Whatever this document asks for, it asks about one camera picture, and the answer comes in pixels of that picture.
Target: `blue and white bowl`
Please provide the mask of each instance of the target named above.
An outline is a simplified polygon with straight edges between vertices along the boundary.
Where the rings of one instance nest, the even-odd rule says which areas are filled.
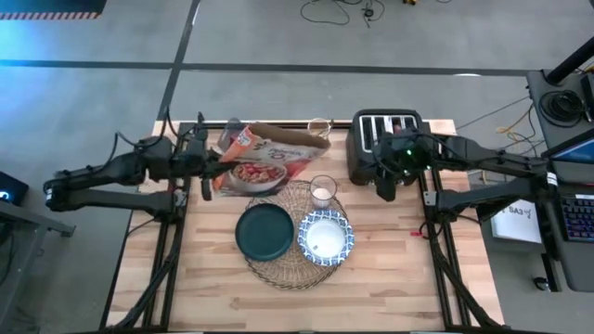
[[[339,212],[316,210],[299,224],[297,243],[307,260],[318,265],[338,265],[349,256],[355,236]]]

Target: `plate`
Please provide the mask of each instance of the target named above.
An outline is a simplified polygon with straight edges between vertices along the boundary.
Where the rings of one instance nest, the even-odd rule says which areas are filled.
[[[309,212],[299,224],[297,242],[305,258],[318,265],[338,265],[355,244],[353,228],[339,212]]]
[[[258,204],[239,218],[235,240],[239,250],[256,261],[272,261],[284,254],[293,241],[293,221],[275,204]]]

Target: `keyboard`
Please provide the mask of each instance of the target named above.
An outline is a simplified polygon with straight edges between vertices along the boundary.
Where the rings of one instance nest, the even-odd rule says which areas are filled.
[[[594,199],[562,198],[562,214],[568,240],[594,242]]]

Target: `woven placemat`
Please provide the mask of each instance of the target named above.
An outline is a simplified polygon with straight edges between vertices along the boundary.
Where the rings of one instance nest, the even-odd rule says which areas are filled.
[[[286,210],[291,216],[295,231],[299,231],[299,223],[303,218],[316,209],[311,200],[309,182],[306,181],[291,181],[275,196],[254,198],[248,203],[246,210],[262,203],[276,204]],[[346,217],[344,208],[336,198],[331,200],[329,209]],[[338,269],[338,265],[321,266],[305,259],[297,243],[298,235],[294,234],[289,250],[276,260],[259,262],[246,257],[253,274],[278,289],[309,289],[323,282]]]

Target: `toaster slot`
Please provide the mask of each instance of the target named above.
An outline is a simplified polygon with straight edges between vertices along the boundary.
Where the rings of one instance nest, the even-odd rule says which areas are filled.
[[[361,117],[361,132],[363,135],[363,150],[370,150],[373,147],[373,128],[371,118]]]
[[[405,127],[407,129],[416,129],[415,120],[412,117],[405,117]]]
[[[394,133],[398,133],[402,128],[402,119],[400,119],[400,117],[392,117],[392,129],[394,130]]]
[[[374,144],[377,144],[378,141],[380,140],[380,138],[383,136],[383,134],[386,133],[386,129],[385,129],[385,124],[383,123],[383,117],[374,117],[373,122],[375,123],[375,132],[376,132],[376,137],[374,138],[375,139]]]
[[[392,127],[392,117],[390,117],[390,116],[383,117],[383,128],[386,130],[386,132],[388,132],[390,134],[394,133],[394,128]]]

